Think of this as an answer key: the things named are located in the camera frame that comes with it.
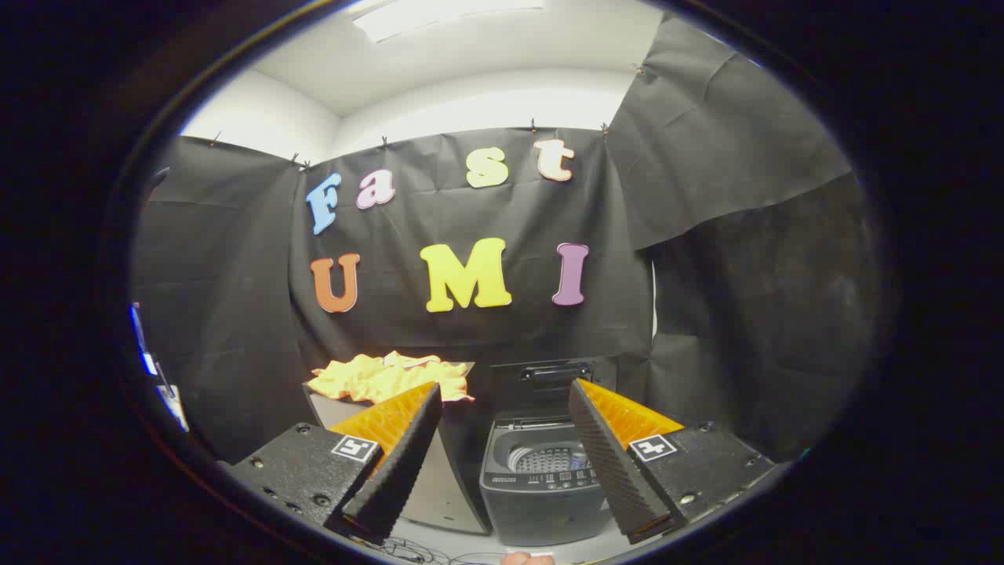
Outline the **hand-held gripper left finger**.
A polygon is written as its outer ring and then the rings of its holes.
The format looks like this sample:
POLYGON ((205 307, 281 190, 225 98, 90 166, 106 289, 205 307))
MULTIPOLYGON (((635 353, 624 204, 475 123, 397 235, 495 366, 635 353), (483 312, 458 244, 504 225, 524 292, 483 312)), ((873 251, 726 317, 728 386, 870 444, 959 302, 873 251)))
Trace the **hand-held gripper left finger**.
POLYGON ((333 427, 296 423, 228 471, 278 510, 380 544, 411 497, 441 415, 440 385, 424 382, 333 427))

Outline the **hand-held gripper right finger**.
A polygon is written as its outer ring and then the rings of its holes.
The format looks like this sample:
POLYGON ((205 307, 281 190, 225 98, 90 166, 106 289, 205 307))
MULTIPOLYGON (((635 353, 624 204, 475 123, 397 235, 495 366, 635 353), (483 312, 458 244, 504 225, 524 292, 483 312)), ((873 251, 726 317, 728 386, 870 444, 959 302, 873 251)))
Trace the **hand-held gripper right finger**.
POLYGON ((584 379, 570 385, 568 411, 632 544, 703 521, 775 473, 774 461, 716 423, 686 427, 584 379))

